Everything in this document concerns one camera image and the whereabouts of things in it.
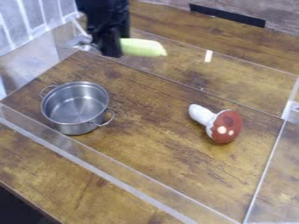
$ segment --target wooden table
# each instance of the wooden table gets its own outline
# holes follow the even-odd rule
[[[162,22],[167,17],[171,26],[171,21],[175,21],[172,17],[175,13],[179,13],[186,16],[183,21],[187,28],[184,24],[176,24],[179,31],[171,28],[166,30],[164,23],[152,23],[152,21],[150,21],[151,26],[145,25],[148,18],[147,14],[139,15],[140,7],[152,9],[148,10],[150,12],[156,11],[155,14],[150,13],[156,21]],[[156,6],[145,6],[143,3],[133,2],[133,26],[198,46],[199,38],[191,35],[187,37],[184,34],[195,32],[199,35],[198,28],[195,29],[194,25],[188,24],[192,23],[194,18],[202,19],[202,16],[187,16],[187,12],[168,8],[168,13],[162,14],[159,9]],[[214,39],[214,42],[207,37],[206,39],[206,43],[202,42],[200,46],[207,44],[210,47],[212,43],[216,43],[210,49],[220,49],[224,52],[235,51],[234,53],[240,55],[236,50],[239,49],[236,46],[240,46],[239,40],[234,42],[235,46],[226,48],[223,43],[230,43],[230,38],[224,42],[222,42],[223,39]],[[190,53],[190,57],[202,57],[203,52],[195,52],[186,45],[176,45],[174,42],[167,42],[166,45],[172,49],[171,53],[176,55],[184,51]],[[250,54],[243,54],[243,58],[256,57],[266,65],[271,65],[270,47],[260,49],[258,47],[260,52],[254,54],[252,51],[256,48],[254,44],[248,46]],[[287,55],[278,60],[275,67],[284,68],[284,62],[288,59],[291,61],[287,65],[292,64],[294,58]],[[48,125],[40,112],[41,100],[37,96],[40,90],[52,83],[60,84],[71,81],[99,83],[111,94],[111,108],[116,111],[116,120],[105,128],[73,138],[195,198],[231,219],[242,222],[282,128],[283,121],[279,116],[295,77],[287,74],[283,76],[279,72],[271,76],[270,70],[258,69],[259,66],[251,67],[219,56],[224,71],[232,71],[235,67],[243,77],[244,74],[259,72],[262,75],[259,79],[266,78],[262,84],[255,83],[256,77],[251,77],[250,82],[246,83],[252,87],[256,86],[260,91],[266,87],[266,91],[275,92],[275,99],[279,103],[275,105],[268,103],[268,107],[263,110],[263,101],[271,100],[268,95],[259,99],[260,94],[243,93],[238,103],[224,100],[236,100],[231,99],[235,90],[224,91],[230,82],[219,87],[219,92],[210,93],[211,90],[216,90],[210,74],[219,74],[220,69],[207,68],[198,63],[198,60],[194,60],[182,65],[183,69],[178,71],[176,64],[190,59],[184,57],[175,58],[171,55],[168,61],[160,60],[159,63],[156,60],[151,60],[150,63],[148,59],[137,61],[121,59],[119,62],[124,65],[120,65],[119,62],[100,58],[95,54],[77,52],[7,97],[3,103]],[[199,66],[199,70],[191,70],[194,64]],[[294,63],[288,67],[288,71],[296,71],[295,65]],[[226,73],[226,75],[235,76],[236,73]],[[240,112],[244,117],[244,130],[234,143],[216,145],[210,140],[204,128],[188,117],[187,108],[191,103],[199,103],[214,112],[223,109],[236,109]],[[179,222],[5,126],[1,126],[0,140],[3,142],[0,147],[3,185],[59,221],[65,223]]]

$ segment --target cucumber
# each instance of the cucumber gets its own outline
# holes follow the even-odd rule
[[[140,38],[121,38],[120,45],[124,55],[141,57],[167,56],[163,45],[152,40]]]

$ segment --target white spots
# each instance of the white spots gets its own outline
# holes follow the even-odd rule
[[[218,128],[218,132],[222,134],[222,135],[224,135],[226,133],[227,133],[227,128],[224,127],[224,126],[220,126],[219,128]]]

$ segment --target red mushroom cap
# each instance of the red mushroom cap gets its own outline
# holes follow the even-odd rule
[[[218,113],[211,127],[211,138],[218,144],[227,144],[235,140],[243,128],[243,118],[238,111],[223,110]]]

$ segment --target pot handle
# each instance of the pot handle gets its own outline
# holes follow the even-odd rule
[[[56,85],[49,85],[47,88],[44,88],[43,91],[40,92],[40,97],[43,98],[45,96],[43,95],[43,93],[48,88],[56,88],[56,87],[57,87]]]
[[[111,108],[107,108],[107,110],[112,114],[112,117],[109,118],[109,120],[107,122],[101,123],[101,124],[96,124],[93,122],[89,122],[88,124],[93,124],[93,125],[96,125],[99,127],[107,126],[113,121],[113,119],[116,117],[116,113],[113,112],[113,110],[111,110]]]

